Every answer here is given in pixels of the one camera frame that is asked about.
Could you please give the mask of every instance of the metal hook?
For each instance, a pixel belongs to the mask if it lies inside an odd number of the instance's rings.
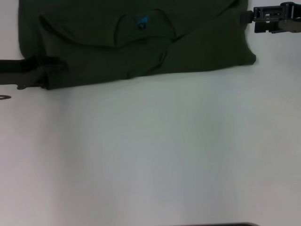
[[[0,100],[7,100],[10,98],[11,98],[11,96],[0,95]]]

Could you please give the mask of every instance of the green fabric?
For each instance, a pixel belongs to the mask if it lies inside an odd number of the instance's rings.
[[[24,57],[60,57],[49,89],[252,65],[239,23],[247,0],[20,0]],[[139,30],[136,18],[148,17]]]

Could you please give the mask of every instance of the white surface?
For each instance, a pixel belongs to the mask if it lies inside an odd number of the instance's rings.
[[[0,0],[0,58],[21,57],[16,15]],[[254,66],[1,86],[0,225],[300,225],[301,35],[250,30]]]

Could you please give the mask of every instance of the white table surface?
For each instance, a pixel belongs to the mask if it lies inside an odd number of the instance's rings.
[[[17,6],[0,0],[2,59],[21,59]],[[1,86],[0,225],[301,225],[301,34],[253,26],[254,66]]]

